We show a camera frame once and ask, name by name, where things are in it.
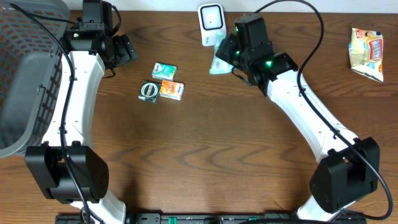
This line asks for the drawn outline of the mint green wipes pack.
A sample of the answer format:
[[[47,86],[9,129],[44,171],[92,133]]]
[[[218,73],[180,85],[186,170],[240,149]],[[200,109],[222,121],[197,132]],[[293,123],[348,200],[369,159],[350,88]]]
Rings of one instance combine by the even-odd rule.
[[[211,64],[211,68],[209,70],[210,75],[220,75],[220,74],[230,73],[232,71],[232,68],[233,68],[232,65],[225,62],[224,60],[221,60],[220,58],[218,58],[216,56],[216,53],[220,47],[220,44],[225,37],[226,37],[226,34],[224,34],[222,32],[217,32],[216,39],[215,39],[215,45],[214,45],[214,57],[213,57],[213,61]]]

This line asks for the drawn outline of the teal Kleenex tissue pack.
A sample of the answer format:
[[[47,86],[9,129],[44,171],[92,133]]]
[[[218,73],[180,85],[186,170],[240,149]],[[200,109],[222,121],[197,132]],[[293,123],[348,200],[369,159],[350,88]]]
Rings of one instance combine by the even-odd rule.
[[[173,81],[176,72],[177,66],[156,62],[152,71],[152,77],[161,80]]]

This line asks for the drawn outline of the dark green round-logo packet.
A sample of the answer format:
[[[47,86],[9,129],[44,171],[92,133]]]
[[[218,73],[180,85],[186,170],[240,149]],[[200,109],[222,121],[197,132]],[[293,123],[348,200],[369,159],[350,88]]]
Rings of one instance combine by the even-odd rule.
[[[160,83],[143,81],[138,98],[142,101],[157,103],[160,96]]]

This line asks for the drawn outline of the orange Kleenex tissue pack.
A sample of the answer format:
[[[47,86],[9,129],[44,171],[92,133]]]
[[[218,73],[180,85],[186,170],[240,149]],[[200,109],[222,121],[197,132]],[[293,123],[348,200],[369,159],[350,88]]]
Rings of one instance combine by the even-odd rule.
[[[163,80],[160,87],[160,96],[181,100],[185,89],[185,85],[179,82]]]

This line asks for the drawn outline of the cream snack bag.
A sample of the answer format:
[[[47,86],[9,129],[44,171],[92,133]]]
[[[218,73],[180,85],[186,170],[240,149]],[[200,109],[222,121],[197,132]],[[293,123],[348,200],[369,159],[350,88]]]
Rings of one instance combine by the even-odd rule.
[[[379,83],[384,82],[384,40],[380,32],[352,28],[348,50],[352,71]]]

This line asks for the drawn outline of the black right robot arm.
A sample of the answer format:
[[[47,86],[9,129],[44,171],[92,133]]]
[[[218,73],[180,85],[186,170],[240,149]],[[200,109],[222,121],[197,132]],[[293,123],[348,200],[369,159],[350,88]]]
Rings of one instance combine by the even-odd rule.
[[[380,148],[342,125],[298,74],[284,52],[274,53],[258,13],[234,21],[216,56],[246,74],[245,82],[279,106],[308,142],[318,163],[311,197],[297,210],[302,220],[332,221],[344,208],[377,189]]]

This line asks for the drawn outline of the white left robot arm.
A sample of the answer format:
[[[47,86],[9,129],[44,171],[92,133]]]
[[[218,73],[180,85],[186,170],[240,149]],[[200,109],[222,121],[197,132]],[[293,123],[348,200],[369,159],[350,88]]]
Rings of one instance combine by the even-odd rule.
[[[77,223],[134,223],[127,205],[109,189],[109,169],[93,150],[96,95],[105,71],[137,58],[126,35],[118,35],[116,6],[84,1],[83,17],[57,41],[62,77],[52,120],[25,163],[44,197],[78,208]]]

